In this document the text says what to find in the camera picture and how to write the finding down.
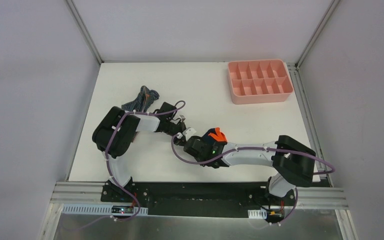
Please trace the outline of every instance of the white wall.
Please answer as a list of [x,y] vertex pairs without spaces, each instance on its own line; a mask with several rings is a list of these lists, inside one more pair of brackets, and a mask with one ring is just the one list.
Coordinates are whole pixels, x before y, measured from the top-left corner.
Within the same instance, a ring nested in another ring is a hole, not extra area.
[[0,0],[0,240],[33,240],[99,66],[63,0]]
[[296,62],[331,0],[75,0],[105,61]]
[[301,74],[360,239],[384,239],[384,1],[342,1]]

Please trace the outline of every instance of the blue striped fabric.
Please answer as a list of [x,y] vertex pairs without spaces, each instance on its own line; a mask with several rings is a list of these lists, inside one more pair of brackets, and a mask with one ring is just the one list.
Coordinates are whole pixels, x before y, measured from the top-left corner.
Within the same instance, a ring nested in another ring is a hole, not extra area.
[[124,111],[146,112],[151,104],[160,97],[157,91],[150,90],[147,86],[140,87],[140,92],[135,100],[121,105]]

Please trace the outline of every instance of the pink compartment tray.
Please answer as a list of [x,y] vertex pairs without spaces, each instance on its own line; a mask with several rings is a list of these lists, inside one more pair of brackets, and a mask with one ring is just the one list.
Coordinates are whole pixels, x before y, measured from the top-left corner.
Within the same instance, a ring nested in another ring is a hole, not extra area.
[[282,60],[232,61],[227,68],[234,104],[284,102],[294,91]]

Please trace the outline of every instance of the white table surface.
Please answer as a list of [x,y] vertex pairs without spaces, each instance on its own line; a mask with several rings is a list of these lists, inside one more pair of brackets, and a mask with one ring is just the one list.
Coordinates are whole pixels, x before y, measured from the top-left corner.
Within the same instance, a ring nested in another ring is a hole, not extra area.
[[[149,108],[163,102],[185,100],[179,111],[187,127],[202,136],[220,127],[229,142],[257,144],[288,135],[310,146],[295,93],[285,102],[235,105],[228,85],[227,62],[104,63],[100,67],[87,117],[80,136],[69,181],[104,182],[109,174],[102,153],[92,141],[95,128],[113,106],[136,98],[142,85],[160,97]],[[177,159],[165,133],[140,132],[125,153],[127,167],[136,182],[264,182],[277,173],[256,165],[202,167]],[[193,157],[177,146],[186,159]],[[313,181],[320,181],[318,175]]]

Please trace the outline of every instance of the black mounting plate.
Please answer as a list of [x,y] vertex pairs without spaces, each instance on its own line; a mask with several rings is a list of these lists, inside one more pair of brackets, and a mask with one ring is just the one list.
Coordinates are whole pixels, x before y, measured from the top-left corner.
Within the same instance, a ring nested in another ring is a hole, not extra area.
[[[248,210],[260,206],[293,206],[295,193],[290,190],[285,197],[265,197],[266,182],[130,182],[129,192],[136,194],[149,215],[247,218]],[[102,202],[133,200],[119,187],[107,181],[102,189]]]

